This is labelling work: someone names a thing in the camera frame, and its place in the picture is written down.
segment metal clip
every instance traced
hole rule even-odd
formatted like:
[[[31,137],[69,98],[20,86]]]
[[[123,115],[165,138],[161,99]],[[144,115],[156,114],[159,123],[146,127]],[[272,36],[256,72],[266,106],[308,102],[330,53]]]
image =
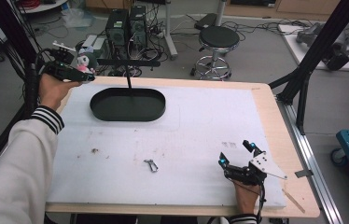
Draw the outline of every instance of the metal clip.
[[[148,165],[150,166],[152,173],[158,172],[158,166],[157,166],[157,164],[155,164],[155,162],[153,160],[145,160],[145,162],[147,162]]]

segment hand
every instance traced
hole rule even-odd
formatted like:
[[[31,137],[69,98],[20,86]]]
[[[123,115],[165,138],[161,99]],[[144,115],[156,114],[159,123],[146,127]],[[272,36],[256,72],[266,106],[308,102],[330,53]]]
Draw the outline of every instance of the hand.
[[[53,76],[43,74],[38,89],[41,105],[57,110],[61,105],[61,100],[67,95],[69,90],[80,85],[81,82],[63,82]]]
[[[260,186],[244,185],[242,182],[233,180],[236,192],[236,202],[241,214],[254,214],[254,207],[259,196]]]

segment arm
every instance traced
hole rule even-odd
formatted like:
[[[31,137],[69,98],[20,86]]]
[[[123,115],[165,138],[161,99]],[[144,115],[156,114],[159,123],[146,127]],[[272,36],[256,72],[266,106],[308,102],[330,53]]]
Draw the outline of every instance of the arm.
[[[254,207],[259,196],[259,186],[244,185],[239,181],[233,181],[236,192],[236,202],[240,215],[230,217],[230,223],[236,224],[256,224],[258,223],[254,215]]]
[[[57,133],[63,128],[54,110],[79,85],[43,75],[40,107],[11,129],[7,149],[0,157],[0,223],[43,223]]]

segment metal stool base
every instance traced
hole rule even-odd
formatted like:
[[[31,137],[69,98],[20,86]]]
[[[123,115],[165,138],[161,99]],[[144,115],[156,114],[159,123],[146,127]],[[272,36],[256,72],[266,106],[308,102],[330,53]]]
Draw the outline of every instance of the metal stool base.
[[[200,79],[220,79],[231,76],[230,65],[220,57],[204,56],[195,63],[195,74],[199,74]]]

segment striped sleeve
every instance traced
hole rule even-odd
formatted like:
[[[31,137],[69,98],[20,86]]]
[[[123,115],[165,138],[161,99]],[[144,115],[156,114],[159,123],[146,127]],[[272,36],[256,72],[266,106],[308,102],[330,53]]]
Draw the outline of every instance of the striped sleeve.
[[[58,134],[61,129],[64,128],[64,123],[56,111],[53,109],[40,105],[35,112],[32,114],[31,119],[38,119],[49,126],[49,128]]]
[[[257,217],[254,214],[242,214],[230,217],[230,224],[257,224]]]

